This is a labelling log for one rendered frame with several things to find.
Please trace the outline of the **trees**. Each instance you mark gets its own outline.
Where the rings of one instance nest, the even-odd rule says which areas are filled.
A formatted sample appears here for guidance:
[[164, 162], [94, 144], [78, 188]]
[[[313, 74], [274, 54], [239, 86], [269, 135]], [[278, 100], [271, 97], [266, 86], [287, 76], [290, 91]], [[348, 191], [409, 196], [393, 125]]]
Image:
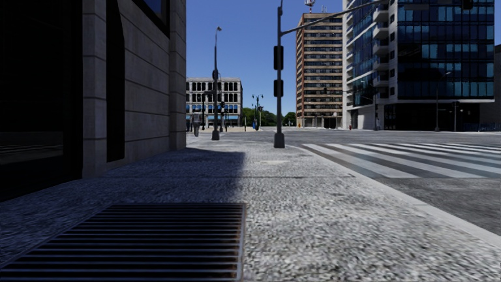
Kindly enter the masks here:
[[[243, 108], [241, 111], [243, 113], [243, 117], [245, 118], [246, 126], [252, 127], [255, 124], [255, 121], [259, 121], [256, 117], [256, 111], [254, 108]], [[263, 127], [277, 125], [277, 116], [274, 113], [263, 110], [260, 112], [260, 117], [260, 125]], [[284, 126], [295, 127], [296, 123], [296, 115], [293, 112], [288, 112], [285, 116], [282, 116], [282, 124]]]

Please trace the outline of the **pale concrete building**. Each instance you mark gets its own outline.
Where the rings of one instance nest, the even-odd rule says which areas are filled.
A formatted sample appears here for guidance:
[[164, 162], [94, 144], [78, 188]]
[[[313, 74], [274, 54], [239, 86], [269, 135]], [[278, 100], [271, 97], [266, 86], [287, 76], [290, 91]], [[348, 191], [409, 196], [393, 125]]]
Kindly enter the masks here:
[[[220, 124], [220, 102], [224, 106], [223, 127], [240, 127], [243, 125], [243, 87], [240, 78], [218, 79], [218, 125]], [[212, 78], [187, 78], [186, 80], [186, 119], [190, 119], [195, 109], [204, 111], [205, 127], [213, 126], [213, 79]]]

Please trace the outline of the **dark building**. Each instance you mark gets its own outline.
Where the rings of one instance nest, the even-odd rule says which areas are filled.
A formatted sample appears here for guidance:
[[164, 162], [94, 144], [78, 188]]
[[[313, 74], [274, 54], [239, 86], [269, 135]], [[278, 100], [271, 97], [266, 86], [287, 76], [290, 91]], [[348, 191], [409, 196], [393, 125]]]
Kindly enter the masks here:
[[494, 102], [480, 104], [482, 131], [501, 131], [501, 44], [494, 47]]

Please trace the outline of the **grey street lamp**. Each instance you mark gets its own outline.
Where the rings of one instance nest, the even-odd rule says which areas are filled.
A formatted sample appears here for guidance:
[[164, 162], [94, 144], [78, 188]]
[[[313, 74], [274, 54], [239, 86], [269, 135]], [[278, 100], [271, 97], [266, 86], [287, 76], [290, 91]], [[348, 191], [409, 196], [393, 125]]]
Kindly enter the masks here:
[[252, 98], [256, 99], [256, 104], [253, 105], [253, 107], [254, 107], [254, 112], [255, 112], [255, 122], [254, 122], [255, 127], [254, 128], [257, 131], [260, 128], [260, 112], [261, 112], [260, 99], [262, 99], [263, 97], [264, 97], [263, 94], [259, 94], [259, 95], [252, 94]]
[[449, 75], [451, 73], [452, 73], [451, 71], [447, 71], [446, 73], [441, 75], [441, 77], [439, 77], [439, 79], [437, 79], [437, 81], [436, 81], [436, 87], [435, 87], [436, 119], [435, 119], [435, 128], [434, 128], [435, 132], [440, 132], [440, 127], [439, 127], [439, 84], [447, 75]]
[[214, 45], [214, 71], [213, 71], [213, 115], [214, 115], [214, 120], [213, 120], [213, 132], [212, 132], [212, 137], [211, 139], [213, 141], [220, 140], [220, 135], [219, 135], [219, 128], [218, 128], [218, 111], [217, 111], [217, 106], [218, 106], [218, 78], [219, 78], [219, 71], [217, 68], [217, 34], [218, 32], [222, 31], [222, 28], [218, 26], [215, 31], [215, 45]]

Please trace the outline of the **person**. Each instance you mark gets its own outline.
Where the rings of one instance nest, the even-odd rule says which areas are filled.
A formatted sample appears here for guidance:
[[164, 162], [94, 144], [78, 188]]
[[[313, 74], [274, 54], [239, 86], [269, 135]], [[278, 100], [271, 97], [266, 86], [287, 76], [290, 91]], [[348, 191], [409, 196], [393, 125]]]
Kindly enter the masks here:
[[195, 137], [198, 137], [200, 125], [202, 123], [202, 113], [200, 109], [195, 109], [190, 117], [192, 124], [192, 131]]

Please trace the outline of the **tan concrete building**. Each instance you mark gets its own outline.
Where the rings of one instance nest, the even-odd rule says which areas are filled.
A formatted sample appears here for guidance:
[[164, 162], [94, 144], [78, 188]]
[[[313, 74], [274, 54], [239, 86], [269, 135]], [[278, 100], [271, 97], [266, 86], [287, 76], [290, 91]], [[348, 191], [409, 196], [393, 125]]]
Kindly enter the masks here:
[[336, 129], [342, 119], [342, 17], [325, 8], [303, 14], [296, 31], [296, 122], [301, 128]]

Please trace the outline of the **glass tower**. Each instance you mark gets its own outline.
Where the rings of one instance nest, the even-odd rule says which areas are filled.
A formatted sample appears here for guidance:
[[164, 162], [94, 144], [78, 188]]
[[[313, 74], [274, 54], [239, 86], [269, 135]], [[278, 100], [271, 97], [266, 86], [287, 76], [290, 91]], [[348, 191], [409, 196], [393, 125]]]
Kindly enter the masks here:
[[[374, 0], [342, 0], [344, 10]], [[391, 0], [343, 18], [342, 124], [349, 129], [481, 129], [494, 102], [494, 0]]]

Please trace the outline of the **grey stone building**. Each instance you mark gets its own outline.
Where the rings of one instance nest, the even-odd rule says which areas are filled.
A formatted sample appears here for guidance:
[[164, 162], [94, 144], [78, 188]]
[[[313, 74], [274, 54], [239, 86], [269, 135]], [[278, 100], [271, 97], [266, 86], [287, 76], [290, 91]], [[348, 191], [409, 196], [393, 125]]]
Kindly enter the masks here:
[[186, 0], [0, 0], [0, 202], [185, 147]]

